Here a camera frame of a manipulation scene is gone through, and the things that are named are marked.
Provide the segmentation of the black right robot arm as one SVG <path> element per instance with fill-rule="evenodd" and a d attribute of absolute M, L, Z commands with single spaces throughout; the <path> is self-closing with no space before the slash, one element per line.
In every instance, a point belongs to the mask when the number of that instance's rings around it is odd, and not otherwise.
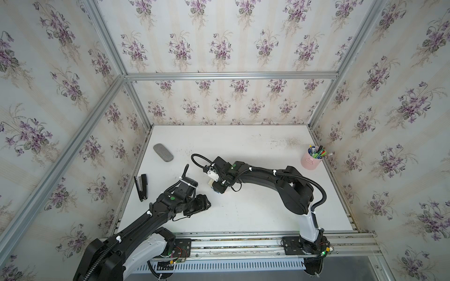
<path fill-rule="evenodd" d="M 212 189 L 223 194 L 234 185 L 252 184 L 276 191 L 285 208 L 300 216 L 300 243 L 317 249 L 325 244 L 324 230 L 319 227 L 315 209 L 327 200 L 327 193 L 317 182 L 303 176 L 293 166 L 285 169 L 266 169 L 245 162 L 229 163 L 217 157 L 209 160 L 194 153 L 191 161 L 210 177 Z"/>

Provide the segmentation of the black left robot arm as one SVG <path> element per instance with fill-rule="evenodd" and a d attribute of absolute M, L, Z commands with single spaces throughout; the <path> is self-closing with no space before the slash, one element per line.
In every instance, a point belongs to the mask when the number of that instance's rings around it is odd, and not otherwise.
<path fill-rule="evenodd" d="M 159 195 L 147 211 L 117 234 L 86 248 L 74 275 L 75 281 L 124 281 L 144 262 L 171 255 L 175 236 L 164 224 L 177 214 L 189 218 L 208 210 L 211 203 L 196 194 L 198 183 L 184 173 Z"/>

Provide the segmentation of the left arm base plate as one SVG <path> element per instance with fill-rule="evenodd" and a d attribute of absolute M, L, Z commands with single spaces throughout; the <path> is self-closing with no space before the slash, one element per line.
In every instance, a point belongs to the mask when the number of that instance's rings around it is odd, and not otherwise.
<path fill-rule="evenodd" d="M 162 254 L 151 259 L 151 261 L 177 261 L 185 262 L 191 255 L 192 239 L 176 238 L 167 243 Z"/>

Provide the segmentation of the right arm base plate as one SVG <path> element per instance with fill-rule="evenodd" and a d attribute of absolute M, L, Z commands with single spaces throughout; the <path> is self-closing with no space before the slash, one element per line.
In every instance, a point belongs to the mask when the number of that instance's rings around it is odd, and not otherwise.
<path fill-rule="evenodd" d="M 334 251 L 325 236 L 319 236 L 314 242 L 310 242 L 300 236 L 283 237 L 281 246 L 286 255 L 312 255 L 322 258 Z"/>

